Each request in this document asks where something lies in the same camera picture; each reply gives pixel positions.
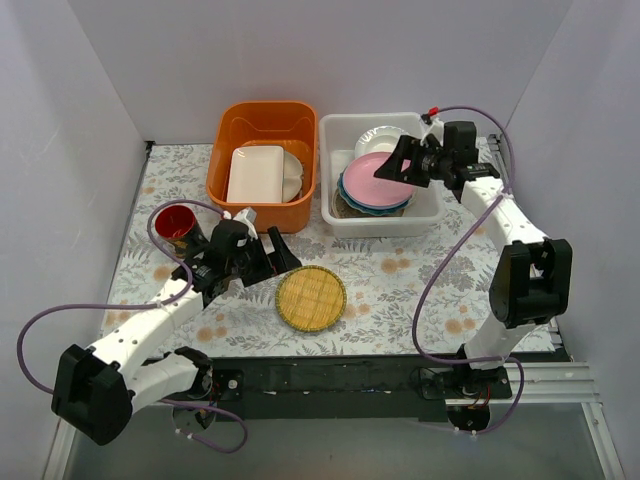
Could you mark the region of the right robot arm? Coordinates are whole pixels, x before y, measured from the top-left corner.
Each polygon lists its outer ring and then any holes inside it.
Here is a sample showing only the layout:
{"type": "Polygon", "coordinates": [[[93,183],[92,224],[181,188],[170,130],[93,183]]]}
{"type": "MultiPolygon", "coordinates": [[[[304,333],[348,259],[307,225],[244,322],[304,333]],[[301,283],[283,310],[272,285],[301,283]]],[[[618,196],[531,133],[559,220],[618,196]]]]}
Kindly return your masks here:
{"type": "Polygon", "coordinates": [[[568,307],[570,244],[535,227],[499,172],[480,162],[472,122],[447,122],[440,137],[400,136],[374,175],[418,187],[440,181],[487,229],[500,254],[488,293],[489,316],[455,357],[439,359],[441,369],[423,379],[435,398],[453,392],[471,398],[492,391],[507,397],[504,363],[513,349],[568,307]]]}

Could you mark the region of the pink round plate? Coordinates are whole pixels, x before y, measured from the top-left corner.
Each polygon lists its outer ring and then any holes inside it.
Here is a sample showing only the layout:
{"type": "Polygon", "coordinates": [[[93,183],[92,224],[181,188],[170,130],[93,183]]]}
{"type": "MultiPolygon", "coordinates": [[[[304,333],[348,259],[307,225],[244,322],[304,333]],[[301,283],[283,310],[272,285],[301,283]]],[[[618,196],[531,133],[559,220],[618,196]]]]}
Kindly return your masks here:
{"type": "Polygon", "coordinates": [[[342,174],[346,193],[356,202],[372,208],[395,206],[406,202],[415,192],[411,185],[374,176],[390,152],[373,152],[353,160],[342,174]]]}

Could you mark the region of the white plate with blue rim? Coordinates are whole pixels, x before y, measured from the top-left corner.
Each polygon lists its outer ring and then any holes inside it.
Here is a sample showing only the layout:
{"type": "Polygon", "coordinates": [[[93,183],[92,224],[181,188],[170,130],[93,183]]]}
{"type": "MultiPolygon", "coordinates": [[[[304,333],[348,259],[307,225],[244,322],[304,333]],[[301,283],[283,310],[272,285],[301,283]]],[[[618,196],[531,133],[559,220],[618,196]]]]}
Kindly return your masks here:
{"type": "Polygon", "coordinates": [[[407,135],[407,132],[395,126],[374,127],[364,132],[358,139],[354,155],[359,158],[375,152],[391,153],[402,135],[407,135]]]}

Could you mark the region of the blue round plate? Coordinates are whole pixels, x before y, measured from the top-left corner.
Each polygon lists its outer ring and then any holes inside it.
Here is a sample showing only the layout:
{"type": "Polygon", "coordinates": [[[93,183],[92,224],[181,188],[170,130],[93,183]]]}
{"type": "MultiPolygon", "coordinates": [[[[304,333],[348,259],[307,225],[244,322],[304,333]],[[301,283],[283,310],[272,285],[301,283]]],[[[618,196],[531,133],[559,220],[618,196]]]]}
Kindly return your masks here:
{"type": "Polygon", "coordinates": [[[384,216],[384,215],[391,215],[392,213],[395,213],[396,211],[402,210],[406,207],[408,207],[414,200],[414,197],[416,195],[416,191],[413,191],[411,193],[411,195],[403,202],[397,203],[395,205],[391,205],[391,206],[387,206],[387,207],[371,207],[371,206],[367,206],[365,204],[359,203],[357,202],[354,198],[352,198],[345,186],[344,186],[344,182],[343,182],[343,175],[339,176],[339,179],[337,180],[337,187],[338,187],[338,191],[339,191],[339,195],[340,197],[346,201],[346,203],[351,207],[354,208],[360,212],[366,213],[366,214],[370,214],[370,215],[374,215],[374,216],[384,216]]]}

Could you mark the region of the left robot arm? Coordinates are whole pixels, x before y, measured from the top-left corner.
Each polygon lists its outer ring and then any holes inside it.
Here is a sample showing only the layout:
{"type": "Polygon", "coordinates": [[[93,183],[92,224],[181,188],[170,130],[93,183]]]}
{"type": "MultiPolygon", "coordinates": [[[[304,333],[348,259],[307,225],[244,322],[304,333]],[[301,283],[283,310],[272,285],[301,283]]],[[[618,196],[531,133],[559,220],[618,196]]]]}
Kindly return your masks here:
{"type": "Polygon", "coordinates": [[[155,299],[121,327],[88,347],[72,345],[59,360],[52,410],[103,446],[116,439],[139,410],[176,393],[205,398],[213,363],[191,347],[159,361],[151,354],[180,326],[204,311],[238,279],[249,287],[300,267],[278,228],[266,252],[248,222],[222,220],[208,243],[171,274],[155,299]]]}

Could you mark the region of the teal scalloped plate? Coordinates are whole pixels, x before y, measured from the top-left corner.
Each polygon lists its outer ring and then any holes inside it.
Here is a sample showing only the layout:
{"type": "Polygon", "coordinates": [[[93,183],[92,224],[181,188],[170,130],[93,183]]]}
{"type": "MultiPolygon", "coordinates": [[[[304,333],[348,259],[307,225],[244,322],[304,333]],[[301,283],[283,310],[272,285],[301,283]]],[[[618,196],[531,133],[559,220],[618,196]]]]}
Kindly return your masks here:
{"type": "Polygon", "coordinates": [[[373,217],[401,217],[409,206],[412,197],[397,206],[385,209],[373,209],[355,202],[347,195],[342,177],[337,181],[337,188],[332,198],[332,211],[336,218],[373,218],[373,217]]]}

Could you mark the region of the yellow woven plate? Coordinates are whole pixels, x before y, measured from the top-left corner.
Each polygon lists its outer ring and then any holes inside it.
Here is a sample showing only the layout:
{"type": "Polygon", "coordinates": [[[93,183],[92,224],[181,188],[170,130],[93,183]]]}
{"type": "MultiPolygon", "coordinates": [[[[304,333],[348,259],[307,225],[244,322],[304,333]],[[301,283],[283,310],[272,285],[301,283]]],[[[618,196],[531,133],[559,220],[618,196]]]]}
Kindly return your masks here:
{"type": "Polygon", "coordinates": [[[342,280],[321,266],[304,266],[287,273],[277,286],[276,310],[290,327],[320,332],[343,315],[347,293],[342,280]]]}

